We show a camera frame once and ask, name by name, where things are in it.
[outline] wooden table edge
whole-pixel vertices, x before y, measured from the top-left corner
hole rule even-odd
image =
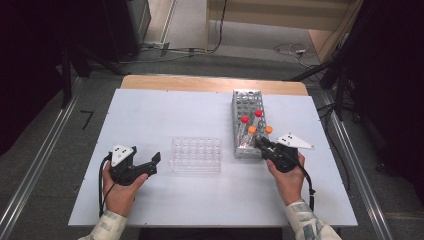
[[[121,88],[197,92],[254,89],[263,94],[308,96],[306,86],[301,82],[182,75],[128,75],[122,80]]]

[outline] black stand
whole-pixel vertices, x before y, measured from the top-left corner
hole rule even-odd
[[[88,78],[90,77],[91,69],[90,69],[90,66],[88,65],[87,59],[92,59],[100,63],[106,69],[109,69],[110,71],[112,71],[113,73],[117,75],[126,76],[128,74],[131,74],[130,72],[125,72],[113,66],[111,63],[102,59],[93,51],[83,46],[66,44],[62,52],[62,77],[63,77],[62,108],[65,108],[72,98],[71,63],[74,66],[78,76]]]
[[[359,35],[364,29],[365,24],[371,18],[374,11],[379,6],[380,1],[375,1],[373,4],[368,4],[367,1],[364,1],[360,12],[358,13],[358,19],[355,21],[352,31],[349,34],[346,42],[343,46],[336,52],[334,57],[327,62],[322,63],[321,65],[309,69],[308,71],[295,76],[290,79],[290,81],[302,81],[316,73],[319,73],[327,69],[324,76],[320,80],[319,84],[322,89],[330,89],[331,86],[339,79],[337,91],[336,91],[336,101],[335,101],[335,112],[340,121],[343,121],[341,116],[342,103],[343,103],[343,94],[346,88],[346,72],[345,67],[346,61],[349,59],[351,51],[354,51],[356,42],[359,40]]]

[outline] hand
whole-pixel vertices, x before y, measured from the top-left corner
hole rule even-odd
[[[112,186],[113,188],[105,199],[106,209],[123,217],[128,217],[137,190],[147,180],[147,177],[147,174],[142,174],[129,186],[122,186],[117,183],[113,185],[114,182],[110,176],[110,161],[107,161],[103,169],[103,196],[106,196]]]
[[[305,164],[305,157],[300,152],[298,152],[298,158],[300,165],[303,167]],[[303,186],[303,179],[305,178],[302,170],[300,170],[299,167],[295,167],[290,172],[282,173],[277,170],[271,160],[266,160],[266,164],[268,165],[269,172],[275,178],[278,192],[280,193],[284,204],[288,206],[297,200],[300,200],[302,198],[301,190]]]

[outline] white table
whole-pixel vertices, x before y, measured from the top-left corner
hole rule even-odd
[[[137,146],[134,164],[160,151],[158,173],[138,191],[128,225],[147,227],[279,227],[288,225],[284,204],[263,160],[234,159],[231,93],[118,89],[69,220],[71,226],[98,221],[98,169],[115,144]],[[314,144],[306,157],[315,194],[315,213],[333,226],[356,226],[311,97],[263,95],[271,139],[292,132]],[[174,136],[223,139],[219,174],[173,173]],[[305,181],[303,198],[308,201]]]

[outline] white sleeve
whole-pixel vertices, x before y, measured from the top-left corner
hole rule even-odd
[[[105,211],[90,235],[79,240],[118,240],[127,224],[127,218]]]
[[[303,199],[288,205],[286,215],[296,240],[341,239],[330,225],[315,216]]]

